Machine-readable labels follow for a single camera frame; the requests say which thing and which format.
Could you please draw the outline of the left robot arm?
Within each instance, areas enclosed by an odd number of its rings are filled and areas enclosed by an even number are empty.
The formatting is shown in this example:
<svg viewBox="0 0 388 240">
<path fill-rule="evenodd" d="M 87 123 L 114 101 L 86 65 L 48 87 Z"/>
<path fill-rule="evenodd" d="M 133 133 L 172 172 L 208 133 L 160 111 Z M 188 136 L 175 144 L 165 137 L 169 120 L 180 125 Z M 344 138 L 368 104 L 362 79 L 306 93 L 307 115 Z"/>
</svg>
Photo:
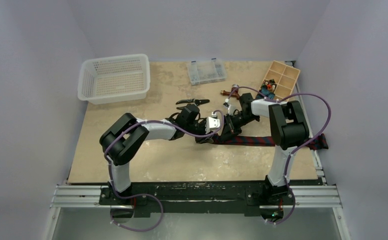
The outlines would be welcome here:
<svg viewBox="0 0 388 240">
<path fill-rule="evenodd" d="M 99 139 L 108 162 L 111 197 L 118 204 L 129 202 L 132 182 L 129 176 L 130 161 L 146 141 L 174 141 L 185 135 L 202 143 L 216 134 L 222 123 L 214 111 L 201 117 L 199 108 L 190 103 L 162 120 L 146 120 L 127 112 L 122 115 Z"/>
</svg>

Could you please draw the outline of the wooden compartment box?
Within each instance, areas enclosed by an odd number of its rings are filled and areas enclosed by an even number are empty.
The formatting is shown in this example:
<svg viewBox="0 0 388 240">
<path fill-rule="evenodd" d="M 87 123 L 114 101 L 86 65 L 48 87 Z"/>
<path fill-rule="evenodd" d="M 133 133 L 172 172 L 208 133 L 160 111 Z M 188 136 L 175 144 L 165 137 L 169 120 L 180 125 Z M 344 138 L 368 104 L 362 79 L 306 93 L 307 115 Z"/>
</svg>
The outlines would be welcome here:
<svg viewBox="0 0 388 240">
<path fill-rule="evenodd" d="M 274 94 L 276 95 L 274 99 L 281 100 L 290 96 L 293 93 L 300 72 L 301 71 L 298 68 L 295 68 L 291 65 L 287 65 L 284 62 L 274 60 L 270 64 L 264 76 L 264 79 L 275 80 L 277 87 L 274 91 Z"/>
</svg>

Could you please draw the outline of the red navy striped tie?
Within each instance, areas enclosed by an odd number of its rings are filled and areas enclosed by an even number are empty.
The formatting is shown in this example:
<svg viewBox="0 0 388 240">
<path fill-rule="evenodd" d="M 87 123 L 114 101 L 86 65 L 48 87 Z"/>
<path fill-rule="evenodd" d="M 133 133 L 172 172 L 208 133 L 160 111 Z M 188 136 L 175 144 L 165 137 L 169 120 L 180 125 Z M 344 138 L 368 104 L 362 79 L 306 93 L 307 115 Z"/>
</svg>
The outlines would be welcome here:
<svg viewBox="0 0 388 240">
<path fill-rule="evenodd" d="M 211 137 L 211 143 L 215 145 L 253 146 L 253 147 L 274 147 L 275 142 L 271 136 L 235 136 L 229 140 L 222 140 L 218 135 Z M 306 145 L 311 150 L 328 150 L 325 134 L 320 134 L 317 138 Z"/>
</svg>

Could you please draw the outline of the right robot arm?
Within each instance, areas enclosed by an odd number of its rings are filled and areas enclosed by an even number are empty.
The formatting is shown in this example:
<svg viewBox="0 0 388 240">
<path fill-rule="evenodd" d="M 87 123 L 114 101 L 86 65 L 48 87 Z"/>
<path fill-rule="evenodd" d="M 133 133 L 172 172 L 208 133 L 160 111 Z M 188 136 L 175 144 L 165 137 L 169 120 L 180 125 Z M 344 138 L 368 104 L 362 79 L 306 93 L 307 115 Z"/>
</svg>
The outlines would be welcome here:
<svg viewBox="0 0 388 240">
<path fill-rule="evenodd" d="M 228 100 L 224 106 L 228 114 L 219 137 L 223 143 L 263 145 L 264 138 L 241 136 L 242 127 L 260 117 L 267 117 L 270 123 L 271 140 L 275 145 L 275 154 L 270 172 L 265 177 L 262 196 L 273 204 L 288 193 L 290 161 L 295 157 L 296 148 L 309 137 L 305 116 L 298 101 L 276 102 L 271 99 L 253 99 L 249 93 L 239 97 L 241 110 L 236 110 Z"/>
</svg>

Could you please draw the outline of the white plastic basket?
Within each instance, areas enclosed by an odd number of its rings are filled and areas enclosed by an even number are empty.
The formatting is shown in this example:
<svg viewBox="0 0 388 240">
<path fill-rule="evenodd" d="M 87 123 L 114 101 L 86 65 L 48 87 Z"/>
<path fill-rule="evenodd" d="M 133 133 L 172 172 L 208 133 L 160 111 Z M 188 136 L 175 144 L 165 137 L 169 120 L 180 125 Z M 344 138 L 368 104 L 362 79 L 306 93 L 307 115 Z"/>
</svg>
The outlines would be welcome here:
<svg viewBox="0 0 388 240">
<path fill-rule="evenodd" d="M 94 58 L 81 65 L 77 96 L 94 105 L 142 100 L 150 82 L 150 63 L 145 54 Z"/>
</svg>

